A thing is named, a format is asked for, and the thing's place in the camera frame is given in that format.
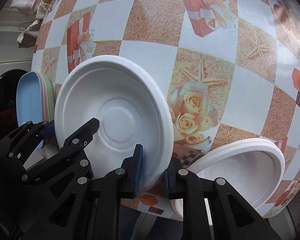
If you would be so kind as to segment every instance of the printed starfish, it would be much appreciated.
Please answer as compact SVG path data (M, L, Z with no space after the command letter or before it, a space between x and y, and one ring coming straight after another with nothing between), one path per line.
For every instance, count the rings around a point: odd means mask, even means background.
M45 74L47 74L47 72L49 71L50 74L52 73L52 64L56 61L56 58L54 58L53 60L51 60L51 53L49 54L48 60L43 60L45 62L46 69L44 71Z
M264 52L271 52L273 51L273 49L263 46L261 45L257 30L255 29L255 41L253 41L248 35L246 35L245 33L243 34L248 41L250 41L250 43L254 46L254 48L252 49L252 51L249 53L249 55L247 55L247 58L252 58L255 55L259 55L261 57L262 63L265 66L265 69L267 69L267 64L266 64L266 60L265 60L265 55Z
M194 80L197 82L202 82L204 84L207 84L208 86L210 85L219 85L223 82L225 82L225 79L205 79L204 78L204 61L201 59L201 64L198 66L199 68L199 74L198 75L193 75L191 74L188 70L181 68L180 71L190 80Z

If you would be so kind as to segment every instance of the checkered tablecloth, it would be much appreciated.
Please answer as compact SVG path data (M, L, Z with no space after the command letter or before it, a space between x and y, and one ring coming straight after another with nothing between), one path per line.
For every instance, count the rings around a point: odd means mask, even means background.
M268 138L286 160L258 212L280 212L300 188L300 6L295 0L54 0L32 70L55 99L89 57L119 55L157 82L171 108L173 156L187 166L211 149ZM160 183L123 204L178 219Z

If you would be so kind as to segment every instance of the silver screw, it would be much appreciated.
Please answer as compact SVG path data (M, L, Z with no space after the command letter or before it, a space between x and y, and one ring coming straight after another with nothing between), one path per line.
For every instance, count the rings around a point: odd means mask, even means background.
M184 176L184 175L187 175L187 174L188 174L188 171L187 171L186 169L181 169L181 170L178 171L178 173L179 173L180 175Z
M85 167L85 166L87 166L89 164L89 162L88 162L88 160L81 160L80 161L80 165L82 166L82 167Z
M22 176L21 176L21 180L24 182L24 181L27 181L27 179L28 179L28 176L27 176L27 174L23 174Z
M81 177L78 179L78 183L81 185L85 184L87 181L88 181L88 179L86 177Z
M115 173L118 174L118 175L122 175L122 174L125 173L125 169L123 169L123 168L118 168L118 169L115 170Z
M79 142L79 139L75 138L72 140L72 143L77 144Z
M226 180L224 178L217 178L216 179L216 182L219 184L219 185L224 185L226 184Z

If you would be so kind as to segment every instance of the triangular cutout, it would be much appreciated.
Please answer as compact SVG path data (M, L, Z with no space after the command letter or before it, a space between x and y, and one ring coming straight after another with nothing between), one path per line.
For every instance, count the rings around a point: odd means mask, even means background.
M74 177L75 173L74 172L70 172L69 174L67 174L66 176L64 176L63 178L59 179L56 183L54 183L53 185L51 185L49 187L51 193L53 194L53 196L55 198L58 198L61 196L61 194L64 192L64 190L66 189L66 187L69 185L69 183L71 182L72 178Z
M253 223L254 220L252 216L250 216L244 207L241 206L241 204L231 194L228 195L228 201L237 227L241 228Z
M61 227L65 227L68 223L74 204L76 194L71 194L67 200L51 215L49 221Z

